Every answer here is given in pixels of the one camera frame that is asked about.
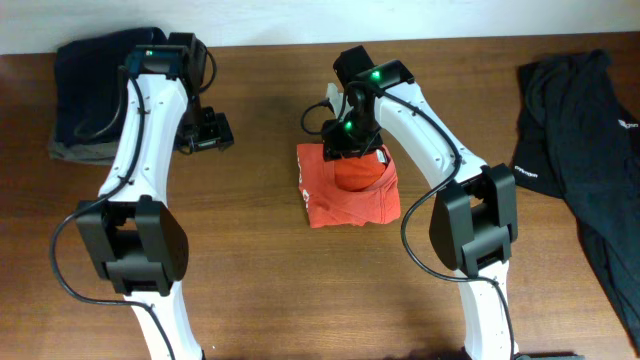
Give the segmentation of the black t-shirt with white logo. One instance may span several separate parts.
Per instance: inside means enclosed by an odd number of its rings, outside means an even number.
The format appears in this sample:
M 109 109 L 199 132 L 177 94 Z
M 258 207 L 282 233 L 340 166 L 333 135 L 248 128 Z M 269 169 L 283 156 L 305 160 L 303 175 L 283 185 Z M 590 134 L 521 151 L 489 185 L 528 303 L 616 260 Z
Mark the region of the black t-shirt with white logo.
M 511 166 L 517 185 L 566 202 L 585 256 L 637 345 L 639 128 L 616 96 L 610 64 L 596 49 L 518 67 L 522 107 Z

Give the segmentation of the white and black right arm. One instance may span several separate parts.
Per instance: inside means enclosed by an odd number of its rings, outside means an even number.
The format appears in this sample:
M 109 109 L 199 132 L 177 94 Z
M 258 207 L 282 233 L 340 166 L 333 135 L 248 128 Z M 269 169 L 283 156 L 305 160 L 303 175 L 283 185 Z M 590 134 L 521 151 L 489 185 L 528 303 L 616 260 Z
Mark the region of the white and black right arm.
M 505 164 L 488 165 L 459 141 L 401 61 L 375 64 L 363 46 L 356 46 L 340 53 L 333 70 L 338 82 L 329 85 L 327 97 L 335 117 L 321 130 L 325 160 L 380 149 L 382 131 L 396 139 L 430 187 L 406 211 L 400 231 L 407 231 L 421 205 L 434 202 L 429 239 L 450 272 L 420 267 L 457 284 L 468 358 L 517 358 L 507 297 L 509 260 L 518 236 L 511 170 Z

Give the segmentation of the folded grey garment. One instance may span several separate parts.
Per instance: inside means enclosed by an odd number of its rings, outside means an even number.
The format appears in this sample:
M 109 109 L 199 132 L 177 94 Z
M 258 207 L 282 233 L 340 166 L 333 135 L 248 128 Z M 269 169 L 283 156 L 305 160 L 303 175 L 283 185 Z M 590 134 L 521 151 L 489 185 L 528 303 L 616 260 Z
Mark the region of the folded grey garment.
M 89 145 L 73 145 L 66 147 L 62 142 L 50 140 L 47 146 L 49 157 L 67 162 L 110 166 L 116 156 L 118 142 Z

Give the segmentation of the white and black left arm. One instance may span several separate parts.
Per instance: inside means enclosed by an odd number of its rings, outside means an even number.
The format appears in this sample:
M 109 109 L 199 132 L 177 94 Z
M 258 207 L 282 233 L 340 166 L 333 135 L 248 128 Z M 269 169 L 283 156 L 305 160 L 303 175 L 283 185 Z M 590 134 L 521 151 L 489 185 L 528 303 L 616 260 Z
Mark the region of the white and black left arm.
M 99 278 L 133 309 L 154 359 L 202 359 L 186 311 L 188 238 L 168 208 L 172 154 L 224 150 L 234 143 L 226 116 L 204 107 L 217 64 L 193 33 L 138 45 L 124 65 L 124 127 L 97 199 L 79 203 L 75 222 Z

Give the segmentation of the orange t-shirt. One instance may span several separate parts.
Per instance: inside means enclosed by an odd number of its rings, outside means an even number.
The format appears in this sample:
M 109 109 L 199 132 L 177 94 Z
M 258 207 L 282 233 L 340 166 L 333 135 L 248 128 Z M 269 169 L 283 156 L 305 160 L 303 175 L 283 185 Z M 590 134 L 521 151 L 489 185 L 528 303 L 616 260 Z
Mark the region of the orange t-shirt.
M 387 147 L 326 161 L 321 144 L 299 144 L 298 188 L 312 228 L 388 224 L 401 214 L 398 176 Z

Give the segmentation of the folded navy blue garment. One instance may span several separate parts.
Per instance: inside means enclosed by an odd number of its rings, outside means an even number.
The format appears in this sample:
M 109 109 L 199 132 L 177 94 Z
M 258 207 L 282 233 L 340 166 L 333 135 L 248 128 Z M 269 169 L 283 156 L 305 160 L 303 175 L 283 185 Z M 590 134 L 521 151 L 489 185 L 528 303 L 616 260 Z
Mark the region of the folded navy blue garment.
M 139 27 L 72 41 L 57 50 L 54 75 L 57 113 L 54 141 L 65 146 L 112 143 L 124 114 L 119 68 L 138 45 L 164 45 L 158 27 Z

